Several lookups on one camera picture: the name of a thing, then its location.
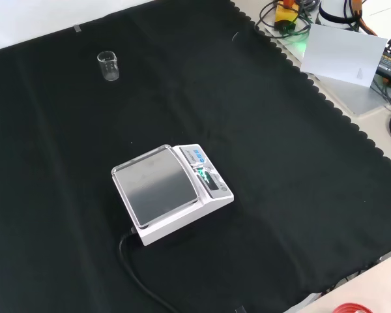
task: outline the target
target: yellow object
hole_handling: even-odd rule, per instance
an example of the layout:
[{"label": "yellow object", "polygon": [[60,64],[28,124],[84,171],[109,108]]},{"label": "yellow object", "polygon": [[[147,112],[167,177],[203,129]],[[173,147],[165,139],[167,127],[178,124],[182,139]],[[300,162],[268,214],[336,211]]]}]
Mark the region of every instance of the yellow object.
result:
[{"label": "yellow object", "polygon": [[284,8],[281,5],[283,4],[283,1],[279,1],[276,7],[276,14],[275,14],[275,24],[274,27],[278,29],[279,31],[286,32],[290,29],[295,29],[295,23],[292,23],[292,21],[297,17],[298,12],[298,5],[294,3],[293,9],[297,12],[290,10],[288,8]]}]

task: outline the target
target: white wall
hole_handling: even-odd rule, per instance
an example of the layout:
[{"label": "white wall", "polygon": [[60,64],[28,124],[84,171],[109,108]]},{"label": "white wall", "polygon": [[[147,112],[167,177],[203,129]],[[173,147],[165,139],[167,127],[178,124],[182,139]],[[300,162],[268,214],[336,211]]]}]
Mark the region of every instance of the white wall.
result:
[{"label": "white wall", "polygon": [[150,0],[0,0],[0,49]]}]

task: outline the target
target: scale display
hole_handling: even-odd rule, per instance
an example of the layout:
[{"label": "scale display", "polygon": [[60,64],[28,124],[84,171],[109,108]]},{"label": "scale display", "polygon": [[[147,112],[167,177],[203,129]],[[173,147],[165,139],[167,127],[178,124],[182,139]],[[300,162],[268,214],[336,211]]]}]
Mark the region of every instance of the scale display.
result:
[{"label": "scale display", "polygon": [[200,174],[201,179],[205,182],[210,190],[218,190],[216,183],[211,178],[210,174],[205,170],[205,168],[198,168],[198,174]]}]

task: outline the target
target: white table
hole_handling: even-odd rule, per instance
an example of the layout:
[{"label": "white table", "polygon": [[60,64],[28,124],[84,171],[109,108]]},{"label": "white table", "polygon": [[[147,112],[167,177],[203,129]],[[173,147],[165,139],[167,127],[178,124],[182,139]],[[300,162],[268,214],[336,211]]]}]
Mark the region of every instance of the white table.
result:
[{"label": "white table", "polygon": [[336,288],[298,313],[331,313],[343,303],[358,303],[373,313],[391,313],[391,258]]},{"label": "white table", "polygon": [[[259,20],[259,11],[270,1],[261,1],[261,0],[233,0],[235,5],[240,8],[242,12],[245,12],[247,16],[249,16],[254,22]],[[391,32],[391,19],[388,19],[389,15],[386,13],[391,10],[391,0],[368,0],[367,3],[364,4],[364,9],[368,10],[365,17],[366,23],[370,25],[374,31],[380,32],[380,35],[386,36],[386,32]],[[386,10],[384,12],[377,13],[382,10],[380,8],[390,8],[390,10]],[[385,15],[384,18],[377,20],[375,17],[379,14]],[[388,20],[388,27],[383,26],[386,24],[386,20]],[[377,27],[374,27],[374,21],[377,20]],[[287,48],[282,44],[278,43],[278,46],[283,49],[283,52],[287,54],[287,57],[294,63],[296,66],[300,66],[301,63],[297,57],[295,57],[289,50],[291,49],[290,45],[287,45]],[[320,89],[320,92],[325,94],[327,99],[332,101],[334,105],[343,111],[343,114],[348,116],[352,123],[359,126],[360,130],[365,132],[368,135],[368,138],[375,142],[376,147],[380,148],[384,152],[384,156],[388,157],[391,160],[391,135],[388,132],[388,122],[391,117],[391,109],[388,108],[388,104],[376,93],[374,93],[371,89],[346,84],[343,88],[331,88],[326,84],[317,79],[313,75],[309,75],[309,77],[315,82],[315,85]],[[357,100],[361,98],[362,101],[374,100],[378,106],[377,109],[372,110],[370,113],[365,115],[356,116],[350,110],[347,109],[347,101],[349,99]]]}]

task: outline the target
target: black cloth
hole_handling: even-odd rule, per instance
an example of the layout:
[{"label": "black cloth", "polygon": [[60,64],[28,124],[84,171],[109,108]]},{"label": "black cloth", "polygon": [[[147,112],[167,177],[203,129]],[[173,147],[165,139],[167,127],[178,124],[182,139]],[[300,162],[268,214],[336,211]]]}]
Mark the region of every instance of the black cloth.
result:
[{"label": "black cloth", "polygon": [[228,0],[157,1],[0,51],[0,312],[164,311],[117,261],[110,171],[165,143],[200,144],[235,194],[131,242],[181,312],[283,312],[391,250],[389,160],[252,27]]}]

